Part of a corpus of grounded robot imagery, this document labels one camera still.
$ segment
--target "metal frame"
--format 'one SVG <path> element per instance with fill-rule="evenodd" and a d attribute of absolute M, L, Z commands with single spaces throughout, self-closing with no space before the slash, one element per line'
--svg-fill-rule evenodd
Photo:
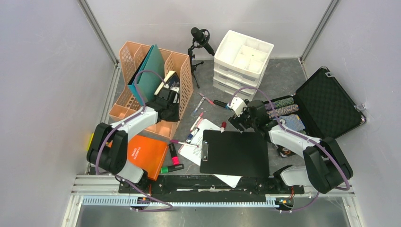
<path fill-rule="evenodd" d="M 90 25 L 92 26 L 94 32 L 96 33 L 97 37 L 99 38 L 100 42 L 102 43 L 103 47 L 105 48 L 107 55 L 109 55 L 110 60 L 113 62 L 115 66 L 118 64 L 118 59 L 114 55 L 113 49 L 111 48 L 109 42 L 106 39 L 102 29 L 100 28 L 99 23 L 97 22 L 95 16 L 93 15 L 92 10 L 90 9 L 86 0 L 77 0 L 79 6 L 81 6 L 82 11 L 84 11 L 85 16 L 87 17 Z"/>
<path fill-rule="evenodd" d="M 86 0 L 77 0 L 79 5 L 82 7 L 88 21 L 90 22 L 93 30 L 95 31 L 96 35 L 98 36 L 99 40 L 101 41 L 102 45 L 104 46 L 110 60 L 115 65 L 115 70 L 113 72 L 111 84 L 107 93 L 107 99 L 105 102 L 104 110 L 102 113 L 102 117 L 100 122 L 108 122 L 109 115 L 108 112 L 113 105 L 113 98 L 116 92 L 118 78 L 121 74 L 121 67 L 118 62 L 118 59 L 113 53 L 110 44 L 108 43 L 102 29 L 100 28 L 93 12 L 91 11 L 88 3 Z M 313 48 L 314 44 L 316 43 L 318 37 L 322 33 L 322 30 L 327 24 L 330 16 L 332 15 L 334 9 L 338 5 L 340 0 L 332 0 L 327 7 L 321 21 L 319 22 L 318 27 L 316 28 L 314 34 L 312 35 L 307 47 L 305 48 L 304 52 L 300 57 L 300 62 L 303 67 L 303 63 L 307 58 L 308 54 L 310 53 L 311 49 Z M 70 200 L 64 215 L 64 219 L 62 222 L 62 227 L 75 227 L 78 221 L 80 209 L 83 204 L 89 205 L 87 201 L 88 198 L 114 198 L 114 199 L 129 199 L 129 198 L 137 198 L 138 196 L 142 196 L 141 194 L 119 194 L 119 183 L 115 180 L 114 176 L 111 175 L 77 175 L 74 185 L 72 187 L 72 192 L 70 196 Z M 304 187 L 305 193 L 304 194 L 296 194 L 295 197 L 313 197 L 316 195 L 317 191 L 313 187 Z M 280 198 L 280 197 L 288 197 L 289 195 L 284 194 L 268 194 L 266 195 L 266 200 L 268 201 L 269 198 Z M 349 191 L 340 191 L 340 190 L 332 190 L 327 194 L 320 194 L 320 197 L 342 197 L 343 203 L 345 206 L 345 211 L 347 213 L 349 222 L 351 227 L 363 227 L 363 222 L 361 217 L 358 215 L 358 205 L 357 200 L 351 186 Z M 204 206 L 204 204 L 190 204 L 191 206 Z M 207 204 L 207 206 L 218 206 L 219 204 Z"/>
<path fill-rule="evenodd" d="M 77 175 L 72 192 L 70 201 L 64 216 L 62 227 L 74 227 L 76 226 L 80 209 L 82 205 L 111 205 L 111 206 L 128 206 L 138 205 L 136 199 L 143 197 L 142 194 L 119 194 L 118 193 L 119 182 L 116 181 L 112 175 Z M 295 198 L 309 197 L 312 198 L 316 195 L 317 191 L 313 187 L 304 187 L 304 194 L 296 194 Z M 267 194 L 266 203 L 251 204 L 251 203 L 175 203 L 174 206 L 178 207 L 271 207 L 269 202 L 274 198 L 289 197 L 290 195 L 285 194 Z M 342 197 L 344 202 L 344 208 L 349 219 L 351 227 L 363 227 L 363 221 L 358 215 L 358 205 L 354 194 L 354 189 L 351 185 L 349 191 L 342 191 L 333 189 L 327 194 L 320 194 L 319 197 Z"/>
<path fill-rule="evenodd" d="M 299 57 L 299 60 L 301 61 L 302 65 L 305 62 L 305 59 L 308 57 L 311 49 L 315 45 L 317 39 L 319 38 L 320 34 L 322 33 L 324 27 L 326 26 L 327 22 L 329 21 L 330 17 L 333 14 L 333 11 L 336 9 L 339 2 L 340 2 L 340 0 L 331 0 L 329 6 L 327 7 L 326 11 L 323 14 L 322 19 L 320 19 L 320 22 L 317 25 L 311 39 L 309 40 L 308 44 L 306 45 L 304 52 L 302 53 L 301 57 Z"/>

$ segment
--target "microphone stand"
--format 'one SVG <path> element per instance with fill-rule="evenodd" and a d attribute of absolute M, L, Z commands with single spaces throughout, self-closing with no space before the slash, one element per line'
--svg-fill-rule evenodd
<path fill-rule="evenodd" d="M 198 84 L 198 81 L 196 80 L 196 76 L 195 76 L 195 74 L 194 74 L 193 72 L 196 71 L 196 67 L 198 67 L 198 65 L 202 65 L 204 62 L 201 61 L 201 62 L 198 63 L 198 64 L 192 65 L 192 59 L 195 58 L 195 54 L 193 54 L 193 51 L 192 51 L 193 49 L 195 49 L 195 46 L 194 46 L 194 45 L 192 45 L 192 46 L 188 49 L 189 63 L 191 64 L 191 74 L 192 74 L 193 78 L 195 79 L 196 86 L 197 86 L 198 88 L 200 88 L 200 86 L 199 86 L 199 84 Z"/>
<path fill-rule="evenodd" d="M 205 34 L 206 42 L 205 42 L 203 45 L 200 45 L 200 44 L 195 40 L 195 38 L 193 38 L 193 39 L 192 39 L 192 46 L 188 49 L 189 63 L 191 64 L 191 74 L 192 74 L 192 76 L 195 78 L 196 86 L 197 86 L 198 88 L 200 88 L 200 86 L 199 86 L 199 84 L 198 84 L 198 81 L 196 80 L 196 77 L 195 77 L 194 72 L 196 71 L 196 67 L 198 67 L 198 65 L 202 65 L 204 62 L 201 61 L 201 62 L 198 63 L 198 64 L 192 65 L 192 59 L 195 58 L 195 54 L 193 54 L 193 50 L 194 50 L 195 48 L 198 48 L 198 49 L 199 49 L 199 48 L 202 48 L 204 45 L 206 45 L 206 44 L 208 43 L 208 41 L 209 41 L 209 39 L 210 39 L 210 33 L 209 33 L 208 30 L 206 30 L 206 29 L 201 29 L 200 31 L 201 31 L 202 33 Z"/>

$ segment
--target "paper sheet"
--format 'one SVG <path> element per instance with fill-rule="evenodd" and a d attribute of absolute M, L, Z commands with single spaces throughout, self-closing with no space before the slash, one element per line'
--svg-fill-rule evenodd
<path fill-rule="evenodd" d="M 202 141 L 203 141 L 203 131 L 204 130 L 220 130 L 220 127 L 213 124 L 207 119 L 201 119 L 197 125 L 199 132 L 193 137 L 191 144 L 198 145 L 198 148 L 188 147 L 182 145 L 178 150 L 185 158 L 189 159 L 198 166 L 201 165 L 201 153 L 202 153 Z M 222 180 L 224 183 L 228 184 L 230 187 L 235 188 L 241 179 L 240 176 L 230 176 L 230 175 L 218 175 L 214 174 L 218 179 Z"/>

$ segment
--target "black clipboard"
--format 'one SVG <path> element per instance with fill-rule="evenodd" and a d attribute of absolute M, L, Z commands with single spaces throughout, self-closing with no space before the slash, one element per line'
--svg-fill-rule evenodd
<path fill-rule="evenodd" d="M 200 172 L 269 177 L 267 141 L 255 132 L 203 131 Z"/>

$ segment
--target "white drawer organizer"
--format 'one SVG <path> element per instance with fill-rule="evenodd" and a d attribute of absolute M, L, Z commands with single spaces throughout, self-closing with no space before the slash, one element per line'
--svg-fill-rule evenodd
<path fill-rule="evenodd" d="M 214 87 L 233 94 L 244 86 L 259 87 L 274 45 L 250 36 L 228 31 L 214 56 Z M 254 90 L 243 90 L 249 100 Z"/>
<path fill-rule="evenodd" d="M 216 77 L 217 72 L 214 72 L 213 76 L 213 86 L 217 89 L 220 89 L 230 95 L 233 95 L 238 89 L 244 87 L 240 84 L 235 83 L 227 83 L 227 80 L 223 80 L 219 77 Z M 251 101 L 256 94 L 256 90 L 254 89 L 244 89 L 237 93 L 236 96 L 240 97 L 241 99 L 248 99 Z"/>

